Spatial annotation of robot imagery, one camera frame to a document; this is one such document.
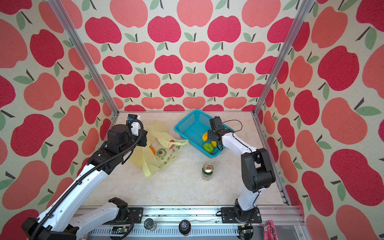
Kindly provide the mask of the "yellow toy mango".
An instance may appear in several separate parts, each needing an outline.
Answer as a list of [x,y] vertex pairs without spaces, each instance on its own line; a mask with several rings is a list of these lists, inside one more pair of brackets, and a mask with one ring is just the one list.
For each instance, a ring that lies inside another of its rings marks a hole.
[[208,141],[208,133],[204,133],[204,135],[202,136],[202,140],[203,142],[207,142]]

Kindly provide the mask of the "green toy fruit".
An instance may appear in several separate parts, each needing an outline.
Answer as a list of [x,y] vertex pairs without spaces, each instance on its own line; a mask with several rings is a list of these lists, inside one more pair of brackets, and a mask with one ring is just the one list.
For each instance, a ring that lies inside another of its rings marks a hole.
[[208,154],[212,154],[215,150],[215,147],[211,143],[205,143],[203,146],[204,151],[206,151]]

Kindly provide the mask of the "yellow plastic avocado-print bag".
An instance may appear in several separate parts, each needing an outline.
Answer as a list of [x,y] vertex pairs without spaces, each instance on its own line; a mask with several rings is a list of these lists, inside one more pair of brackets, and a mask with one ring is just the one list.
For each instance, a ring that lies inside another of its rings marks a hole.
[[183,146],[189,144],[188,140],[178,140],[170,134],[170,129],[161,122],[148,125],[147,145],[136,147],[128,159],[129,163],[142,168],[144,175],[150,179],[161,169],[172,163],[181,153]]

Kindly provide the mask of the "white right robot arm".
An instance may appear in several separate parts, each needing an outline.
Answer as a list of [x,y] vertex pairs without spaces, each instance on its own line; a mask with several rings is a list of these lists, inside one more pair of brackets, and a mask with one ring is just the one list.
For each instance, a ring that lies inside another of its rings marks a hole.
[[256,212],[257,200],[276,181],[268,151],[257,149],[238,138],[235,131],[227,129],[220,117],[210,119],[208,140],[231,150],[241,159],[241,173],[245,188],[235,200],[234,212],[239,223],[250,222]]

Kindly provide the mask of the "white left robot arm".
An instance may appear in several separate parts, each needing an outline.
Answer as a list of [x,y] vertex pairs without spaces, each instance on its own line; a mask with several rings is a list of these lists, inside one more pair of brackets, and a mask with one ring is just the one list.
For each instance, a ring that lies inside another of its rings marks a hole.
[[147,131],[139,120],[127,125],[115,125],[108,131],[108,139],[89,158],[83,170],[63,194],[37,218],[29,217],[22,230],[30,240],[78,240],[93,229],[108,222],[130,225],[134,218],[128,204],[112,198],[105,205],[79,218],[74,214],[93,192],[120,164],[125,155],[137,146],[147,144]]

